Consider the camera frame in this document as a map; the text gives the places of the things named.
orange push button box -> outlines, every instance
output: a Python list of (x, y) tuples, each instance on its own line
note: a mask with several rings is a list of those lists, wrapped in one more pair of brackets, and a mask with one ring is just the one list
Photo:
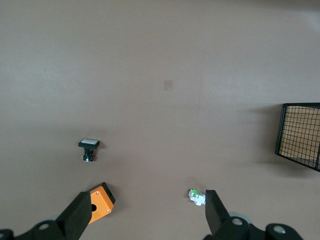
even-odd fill
[(111, 213), (116, 200), (105, 182), (87, 192), (90, 192), (91, 197), (92, 218), (89, 222), (91, 224)]

